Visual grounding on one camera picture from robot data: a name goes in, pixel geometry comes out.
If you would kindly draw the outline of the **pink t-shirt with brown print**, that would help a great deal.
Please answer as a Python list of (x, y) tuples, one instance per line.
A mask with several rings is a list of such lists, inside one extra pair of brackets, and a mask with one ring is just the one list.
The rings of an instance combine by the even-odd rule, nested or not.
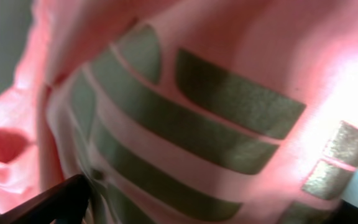
[(81, 174), (82, 223), (358, 207), (358, 1), (34, 1), (0, 94), (0, 214)]

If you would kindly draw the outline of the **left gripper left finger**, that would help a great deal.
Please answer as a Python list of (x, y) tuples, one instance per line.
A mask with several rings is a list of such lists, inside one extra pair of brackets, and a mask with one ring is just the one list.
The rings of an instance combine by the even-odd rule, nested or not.
[(80, 224), (90, 195), (85, 176), (77, 174), (0, 215), (0, 224)]

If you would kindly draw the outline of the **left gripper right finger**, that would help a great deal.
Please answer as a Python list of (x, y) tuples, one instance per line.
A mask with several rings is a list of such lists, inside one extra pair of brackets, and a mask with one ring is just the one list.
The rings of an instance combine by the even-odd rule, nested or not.
[(358, 207), (342, 201), (324, 224), (358, 224)]

